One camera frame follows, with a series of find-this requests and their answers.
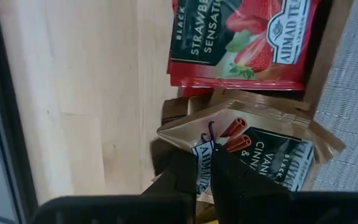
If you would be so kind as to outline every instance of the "dark edge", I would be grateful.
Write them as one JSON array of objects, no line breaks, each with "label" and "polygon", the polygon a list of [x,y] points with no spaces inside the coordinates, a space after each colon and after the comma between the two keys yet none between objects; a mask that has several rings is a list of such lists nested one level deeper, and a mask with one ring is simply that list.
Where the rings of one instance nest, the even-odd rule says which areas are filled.
[{"label": "dark edge", "polygon": [[38,209],[29,157],[0,26],[0,155],[19,223]]}]

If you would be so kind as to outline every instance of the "vanilla cinnamon tea packet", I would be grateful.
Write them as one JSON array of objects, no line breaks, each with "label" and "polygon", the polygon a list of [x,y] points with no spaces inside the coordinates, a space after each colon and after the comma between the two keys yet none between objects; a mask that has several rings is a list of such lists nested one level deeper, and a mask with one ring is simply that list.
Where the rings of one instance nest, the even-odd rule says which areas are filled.
[{"label": "vanilla cinnamon tea packet", "polygon": [[327,162],[345,148],[294,107],[255,100],[224,100],[163,125],[157,134],[198,156],[196,189],[202,196],[198,200],[209,203],[213,203],[210,178],[215,144],[223,145],[249,167],[289,190],[302,188],[313,159]]}]

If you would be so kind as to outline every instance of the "light wood grain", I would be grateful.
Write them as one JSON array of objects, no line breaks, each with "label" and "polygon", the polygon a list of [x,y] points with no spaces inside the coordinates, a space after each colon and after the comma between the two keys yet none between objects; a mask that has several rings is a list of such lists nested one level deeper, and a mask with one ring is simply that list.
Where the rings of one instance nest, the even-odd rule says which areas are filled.
[{"label": "light wood grain", "polygon": [[171,2],[0,0],[0,19],[39,202],[147,188]]}]

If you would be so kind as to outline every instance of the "gray fabric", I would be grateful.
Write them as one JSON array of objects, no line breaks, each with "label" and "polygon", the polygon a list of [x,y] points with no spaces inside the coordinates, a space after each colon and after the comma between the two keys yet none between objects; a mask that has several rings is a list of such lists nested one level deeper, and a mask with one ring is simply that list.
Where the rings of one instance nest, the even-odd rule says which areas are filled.
[{"label": "gray fabric", "polygon": [[318,169],[313,189],[358,191],[358,0],[354,0],[315,120],[347,148]]}]

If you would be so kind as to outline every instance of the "ahmad tea logo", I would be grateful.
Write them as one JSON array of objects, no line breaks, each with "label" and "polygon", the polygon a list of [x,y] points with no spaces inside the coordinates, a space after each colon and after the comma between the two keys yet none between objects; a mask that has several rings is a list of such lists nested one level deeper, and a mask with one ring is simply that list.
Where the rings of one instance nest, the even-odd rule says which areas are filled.
[{"label": "ahmad tea logo", "polygon": [[197,195],[205,192],[211,183],[211,158],[213,145],[214,142],[209,141],[191,149],[198,160]]},{"label": "ahmad tea logo", "polygon": [[311,0],[283,0],[280,13],[268,24],[267,41],[274,49],[273,62],[295,64],[302,50]]}]

